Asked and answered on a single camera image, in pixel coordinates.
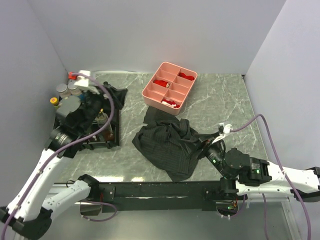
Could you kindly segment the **red yellow cap sauce bottle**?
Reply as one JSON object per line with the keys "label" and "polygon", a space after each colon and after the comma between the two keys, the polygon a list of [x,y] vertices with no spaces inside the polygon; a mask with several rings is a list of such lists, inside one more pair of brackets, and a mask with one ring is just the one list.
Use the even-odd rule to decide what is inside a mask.
{"label": "red yellow cap sauce bottle", "polygon": [[61,103],[57,97],[52,97],[49,101],[55,110],[60,108]]}

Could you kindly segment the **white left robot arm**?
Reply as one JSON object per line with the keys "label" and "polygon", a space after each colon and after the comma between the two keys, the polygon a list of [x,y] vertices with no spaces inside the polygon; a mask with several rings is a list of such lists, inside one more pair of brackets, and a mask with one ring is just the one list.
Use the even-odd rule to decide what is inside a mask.
{"label": "white left robot arm", "polygon": [[51,132],[35,169],[17,196],[0,208],[4,224],[1,239],[11,227],[29,240],[38,240],[52,221],[76,202],[102,199],[100,182],[88,174],[57,195],[47,195],[82,143],[110,125],[115,113],[123,108],[127,92],[126,88],[104,83],[86,90],[83,99],[74,95],[61,99],[55,112],[59,124]]}

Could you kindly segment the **blue label spice jar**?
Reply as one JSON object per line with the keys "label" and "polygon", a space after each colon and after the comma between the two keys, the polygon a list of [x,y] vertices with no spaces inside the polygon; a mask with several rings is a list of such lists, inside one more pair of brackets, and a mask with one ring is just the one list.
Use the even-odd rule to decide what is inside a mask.
{"label": "blue label spice jar", "polygon": [[74,81],[69,82],[67,87],[73,96],[80,96],[82,94],[81,89],[75,85]]}
{"label": "blue label spice jar", "polygon": [[61,83],[61,84],[57,85],[56,91],[59,93],[59,96],[62,99],[68,98],[72,95],[68,86],[65,83]]}

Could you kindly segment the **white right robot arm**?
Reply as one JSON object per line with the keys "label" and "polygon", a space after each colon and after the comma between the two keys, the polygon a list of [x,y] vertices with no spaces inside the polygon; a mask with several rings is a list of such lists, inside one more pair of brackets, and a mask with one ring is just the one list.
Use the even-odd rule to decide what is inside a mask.
{"label": "white right robot arm", "polygon": [[280,167],[268,160],[252,157],[237,148],[226,151],[222,135],[198,134],[197,151],[221,174],[218,195],[233,196],[269,194],[294,197],[297,201],[315,203],[320,200],[320,169],[298,170]]}

